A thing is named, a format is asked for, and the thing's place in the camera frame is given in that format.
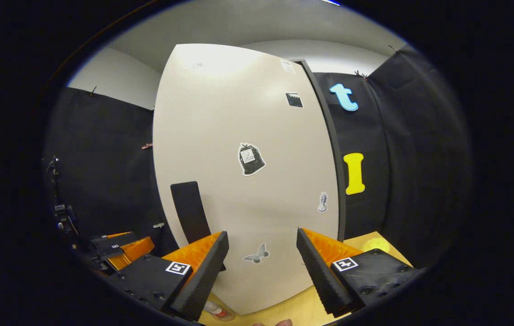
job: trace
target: butterfly sticker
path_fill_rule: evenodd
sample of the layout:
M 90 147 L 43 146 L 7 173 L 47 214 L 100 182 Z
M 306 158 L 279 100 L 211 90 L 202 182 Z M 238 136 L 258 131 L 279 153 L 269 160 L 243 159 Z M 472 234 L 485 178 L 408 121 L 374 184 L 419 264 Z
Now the butterfly sticker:
M 267 257 L 269 257 L 269 251 L 265 249 L 265 243 L 262 243 L 259 246 L 259 250 L 257 250 L 257 254 L 250 254 L 249 256 L 245 256 L 243 260 L 253 262 L 253 264 L 260 264 L 261 259 Z

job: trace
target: finger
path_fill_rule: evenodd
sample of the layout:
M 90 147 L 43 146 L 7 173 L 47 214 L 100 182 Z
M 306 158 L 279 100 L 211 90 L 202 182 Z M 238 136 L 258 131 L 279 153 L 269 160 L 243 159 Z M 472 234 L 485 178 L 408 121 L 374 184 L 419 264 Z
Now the finger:
M 278 322 L 275 326 L 293 326 L 293 322 L 291 321 L 291 319 L 288 319 Z

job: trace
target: clapperboard sticker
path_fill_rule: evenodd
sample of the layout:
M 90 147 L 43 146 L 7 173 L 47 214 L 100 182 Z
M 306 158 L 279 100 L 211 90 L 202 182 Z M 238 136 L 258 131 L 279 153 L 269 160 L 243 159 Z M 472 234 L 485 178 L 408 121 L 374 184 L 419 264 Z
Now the clapperboard sticker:
M 293 68 L 291 62 L 281 59 L 281 66 L 286 72 L 290 72 L 295 75 L 295 69 Z
M 342 260 L 334 262 L 333 264 L 338 268 L 338 271 L 340 272 L 359 266 L 356 262 L 354 262 L 352 258 L 344 258 Z
M 189 264 L 181 264 L 177 262 L 172 262 L 170 265 L 168 265 L 168 268 L 166 268 L 167 272 L 175 273 L 179 275 L 185 275 L 187 270 L 189 270 L 190 265 Z
M 291 106 L 295 107 L 303 107 L 303 103 L 301 103 L 301 97 L 299 97 L 299 93 L 294 91 L 292 93 L 286 93 L 287 102 Z

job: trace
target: white door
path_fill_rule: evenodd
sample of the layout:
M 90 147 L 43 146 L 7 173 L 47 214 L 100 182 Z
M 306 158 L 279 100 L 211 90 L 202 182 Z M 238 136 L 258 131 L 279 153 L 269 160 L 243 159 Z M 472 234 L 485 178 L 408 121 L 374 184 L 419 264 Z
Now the white door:
M 228 232 L 227 270 L 213 293 L 247 314 L 311 286 L 297 229 L 337 239 L 338 187 L 328 130 L 303 68 L 233 46 L 176 45 L 155 107 L 154 169 L 178 245 L 188 242 L 174 183 L 197 181 L 211 232 Z M 243 259 L 259 257 L 262 243 L 269 256 Z

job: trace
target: yellow ball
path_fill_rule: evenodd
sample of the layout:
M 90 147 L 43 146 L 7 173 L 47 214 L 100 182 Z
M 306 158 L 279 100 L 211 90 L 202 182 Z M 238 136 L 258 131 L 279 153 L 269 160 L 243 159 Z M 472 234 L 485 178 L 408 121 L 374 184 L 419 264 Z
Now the yellow ball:
M 384 252 L 389 252 L 390 244 L 384 238 L 374 238 L 367 240 L 367 242 L 364 243 L 364 246 L 362 247 L 362 251 L 366 252 L 372 249 L 381 249 Z

